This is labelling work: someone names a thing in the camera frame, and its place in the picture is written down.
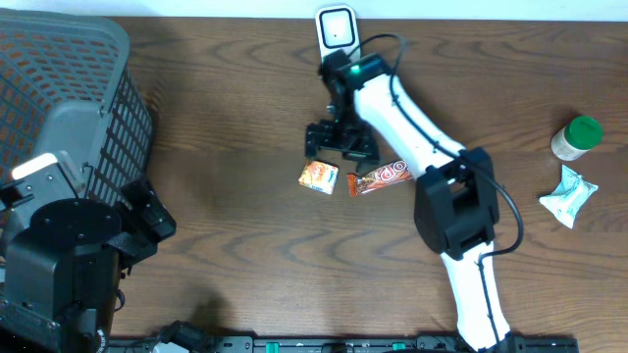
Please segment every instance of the wooden table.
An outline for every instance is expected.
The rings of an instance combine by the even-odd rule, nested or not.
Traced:
[[[259,335],[452,331],[445,267],[412,221],[406,182],[349,198],[296,182],[305,127],[326,118],[313,21],[116,19],[159,126],[149,174],[178,234],[124,280],[114,335],[173,320]],[[526,334],[568,334],[582,352],[628,346],[628,25],[362,21],[408,39],[401,80],[446,133],[484,146],[526,223],[496,260],[501,306]],[[391,60],[396,43],[373,43]],[[567,165],[600,186],[573,230],[538,201],[559,183],[551,137],[578,114],[601,146]],[[385,162],[395,155],[381,148]],[[500,200],[497,246],[515,223]]]

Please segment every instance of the red wrapper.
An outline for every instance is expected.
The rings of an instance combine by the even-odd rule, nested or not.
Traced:
[[[386,185],[411,179],[412,175],[405,161],[390,163],[363,177],[355,174],[346,175],[346,180],[349,183],[349,195],[351,196],[365,194]]]

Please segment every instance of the black cable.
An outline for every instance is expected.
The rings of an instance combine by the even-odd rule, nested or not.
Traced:
[[[449,158],[451,159],[456,159],[456,158],[460,158],[461,164],[463,166],[465,166],[466,168],[468,168],[469,170],[471,170],[473,173],[475,173],[476,175],[480,176],[481,178],[483,178],[486,182],[488,182],[492,187],[495,188],[495,190],[497,192],[499,192],[499,194],[503,197],[503,199],[506,201],[506,203],[508,204],[508,206],[510,207],[510,210],[512,210],[512,214],[517,222],[517,238],[514,241],[514,243],[512,245],[510,245],[509,247],[505,248],[505,249],[500,249],[500,250],[495,250],[492,251],[490,253],[486,253],[486,254],[482,254],[480,255],[480,257],[478,258],[478,262],[476,263],[478,265],[478,270],[480,271],[480,278],[482,280],[482,287],[484,290],[484,297],[486,299],[487,302],[487,309],[489,312],[489,320],[491,321],[491,326],[493,328],[493,333],[495,334],[495,339],[496,339],[496,344],[499,344],[499,334],[497,333],[497,327],[495,324],[495,320],[493,318],[493,308],[491,307],[491,299],[489,298],[489,290],[487,288],[487,283],[486,283],[486,279],[484,276],[484,265],[483,265],[483,261],[484,259],[488,258],[488,257],[494,257],[494,256],[499,256],[499,255],[504,255],[507,253],[511,253],[513,251],[515,251],[519,245],[521,245],[521,242],[523,241],[523,235],[524,235],[524,228],[523,228],[523,219],[521,218],[521,214],[519,213],[519,209],[517,208],[517,205],[514,203],[514,200],[512,199],[512,197],[510,197],[510,195],[508,194],[508,192],[505,190],[505,188],[501,185],[499,185],[495,179],[492,176],[489,176],[484,170],[482,170],[480,167],[476,166],[473,162],[467,160],[464,156],[460,156],[457,155],[445,148],[443,148],[440,143],[436,140],[434,140],[432,138],[432,136],[430,136],[427,132],[425,132],[425,130],[423,130],[423,128],[421,128],[420,126],[418,126],[414,120],[412,120],[410,118],[410,116],[405,112],[405,110],[403,109],[403,107],[401,107],[401,105],[398,102],[398,96],[396,94],[394,94],[394,89],[393,89],[393,80],[394,77],[396,75],[396,71],[399,67],[399,64],[401,63],[401,58],[403,56],[403,53],[405,52],[405,39],[400,36],[399,34],[395,34],[395,33],[380,33],[380,34],[376,34],[366,40],[364,40],[363,42],[360,43],[360,45],[356,48],[353,48],[353,50],[351,50],[351,52],[347,55],[350,56],[351,54],[353,54],[355,52],[355,50],[357,50],[357,48],[361,48],[364,44],[370,42],[371,40],[377,39],[377,38],[383,38],[383,37],[390,37],[390,38],[395,38],[399,41],[399,53],[396,56],[396,59],[394,60],[394,65],[392,66],[392,70],[391,70],[391,80],[389,82],[389,89],[391,92],[391,97],[392,100],[394,102],[394,104],[396,105],[396,107],[398,108],[399,112],[405,117],[405,119],[417,130],[419,131],[419,133],[421,133],[421,135],[428,141],[430,142],[430,144],[432,144],[435,148],[435,150],[439,150],[441,153],[447,155]]]
[[[125,304],[127,303],[127,298],[125,297],[125,293],[121,289],[118,289],[118,292],[116,295],[118,296],[118,299],[120,300],[120,306],[114,309],[114,313],[121,311],[122,308],[124,308]]]

